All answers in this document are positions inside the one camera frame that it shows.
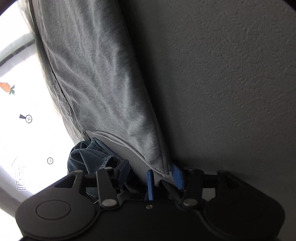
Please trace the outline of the blue denim jeans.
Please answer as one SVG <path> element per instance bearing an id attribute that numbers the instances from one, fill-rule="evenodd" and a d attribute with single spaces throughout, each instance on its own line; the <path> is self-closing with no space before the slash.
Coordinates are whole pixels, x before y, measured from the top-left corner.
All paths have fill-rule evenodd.
<path id="1" fill-rule="evenodd" d="M 82 170 L 85 174 L 96 174 L 105 167 L 115 168 L 121 161 L 104 142 L 93 137 L 90 141 L 81 141 L 73 147 L 67 161 L 68 173 Z"/>

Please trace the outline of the grey sweatpants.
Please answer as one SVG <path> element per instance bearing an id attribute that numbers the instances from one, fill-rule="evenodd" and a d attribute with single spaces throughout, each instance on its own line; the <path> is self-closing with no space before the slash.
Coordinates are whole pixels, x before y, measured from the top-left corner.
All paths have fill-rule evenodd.
<path id="1" fill-rule="evenodd" d="M 166 176 L 158 122 L 116 1 L 34 1 L 54 79 L 86 132 L 132 151 Z"/>

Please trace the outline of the clear plastic storage bag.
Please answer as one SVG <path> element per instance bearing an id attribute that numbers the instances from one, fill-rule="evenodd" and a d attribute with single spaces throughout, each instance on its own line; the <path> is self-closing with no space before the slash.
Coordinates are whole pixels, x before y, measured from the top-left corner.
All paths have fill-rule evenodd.
<path id="1" fill-rule="evenodd" d="M 14 216 L 30 196 L 67 174 L 84 138 L 54 79 L 33 1 L 1 14 L 1 209 Z"/>

